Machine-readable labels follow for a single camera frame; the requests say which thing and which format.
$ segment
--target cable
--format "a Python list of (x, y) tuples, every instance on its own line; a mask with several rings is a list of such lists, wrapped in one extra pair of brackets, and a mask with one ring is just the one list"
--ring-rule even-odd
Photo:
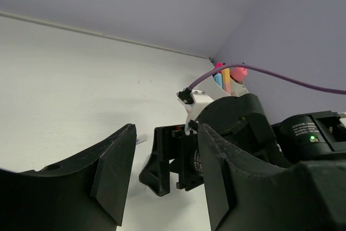
[(270, 75), (270, 76), (273, 76), (273, 77), (276, 77), (276, 78), (280, 78), (284, 81), (288, 81), (288, 82), (291, 82), (293, 84), (297, 84), (297, 85), (300, 85), (300, 86), (303, 86), (305, 88), (308, 88), (308, 89), (314, 89), (314, 90), (317, 90), (317, 91), (321, 91), (321, 92), (326, 92), (326, 93), (333, 93), (333, 94), (339, 94), (339, 95), (346, 95), (346, 90), (341, 90), (341, 89), (329, 89), (329, 88), (324, 88), (324, 87), (319, 87), (319, 86), (316, 86), (316, 85), (311, 85), (309, 83), (305, 83), (305, 82), (302, 82), (302, 81), (298, 81), (298, 80), (295, 80), (293, 78), (289, 78), (289, 77), (286, 77), (286, 76), (283, 76), (283, 75), (280, 75), (278, 73), (275, 73), (275, 72), (272, 72), (272, 71), (269, 71), (269, 70), (264, 70), (264, 69), (261, 69), (261, 68), (258, 68), (256, 66), (252, 66), (252, 65), (247, 65), (247, 64), (231, 64), (231, 65), (228, 65), (228, 64), (225, 64), (225, 65), (222, 65), (218, 68), (215, 68), (211, 71), (208, 71), (206, 74), (202, 75), (201, 77), (199, 77), (197, 80), (195, 80), (194, 82), (192, 82), (188, 87), (187, 89), (189, 90), (193, 90), (193, 88), (195, 86), (197, 86), (198, 84), (200, 84), (202, 81), (204, 81), (206, 78), (212, 76), (213, 74), (216, 74), (218, 71), (220, 70), (223, 70), (223, 69), (226, 69), (226, 68), (234, 68), (234, 67), (240, 67), (240, 68), (246, 68), (246, 69), (249, 69), (249, 70), (254, 70), (254, 71), (258, 71), (258, 72), (261, 72), (261, 73), (264, 73), (264, 74), (267, 74), (267, 75)]

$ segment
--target table surface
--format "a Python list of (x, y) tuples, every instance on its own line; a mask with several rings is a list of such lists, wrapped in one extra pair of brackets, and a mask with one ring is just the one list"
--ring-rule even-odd
[(134, 123), (137, 146), (123, 226), (210, 230), (204, 187), (157, 197), (138, 181), (155, 127), (181, 124), (176, 93), (208, 60), (0, 17), (0, 168), (40, 170)]

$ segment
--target blue marker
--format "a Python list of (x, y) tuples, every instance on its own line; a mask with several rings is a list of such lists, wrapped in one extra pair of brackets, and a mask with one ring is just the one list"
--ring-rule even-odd
[(221, 73), (217, 73), (214, 76), (214, 80), (216, 81), (216, 83), (220, 86), (220, 88), (222, 88), (222, 75)]

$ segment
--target purple cable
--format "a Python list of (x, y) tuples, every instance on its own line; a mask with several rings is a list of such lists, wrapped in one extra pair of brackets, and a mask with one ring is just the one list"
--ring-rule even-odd
[(258, 71), (276, 78), (280, 78), (284, 81), (288, 81), (291, 82), (293, 84), (297, 84), (303, 87), (306, 87), (308, 89), (314, 89), (317, 91), (322, 91), (322, 92), (326, 92), (326, 93), (333, 93), (333, 94), (339, 94), (339, 95), (346, 95), (346, 90), (341, 90), (341, 89), (329, 89), (329, 88), (324, 88), (324, 87), (319, 87), (319, 86), (315, 86), (315, 85), (311, 85), (302, 81), (298, 81), (295, 80), (293, 78), (289, 78), (280, 74), (277, 74), (275, 72), (269, 71), (269, 70), (264, 70), (261, 68), (258, 68), (256, 66), (251, 66), (251, 65), (247, 65), (247, 64), (225, 64), (222, 65), (218, 68), (215, 68), (211, 71), (208, 71), (206, 74), (202, 75), (201, 77), (199, 77), (197, 80), (195, 80), (194, 82), (191, 83), (191, 85), (188, 86), (189, 90), (193, 90), (195, 86), (197, 86), (198, 84), (200, 84), (202, 81), (204, 81), (206, 78), (212, 76), (213, 74), (216, 74), (218, 71), (223, 70), (223, 69), (227, 69), (227, 68), (234, 68), (234, 67), (240, 67), (240, 68), (246, 68), (249, 70), (254, 70), (254, 71)]

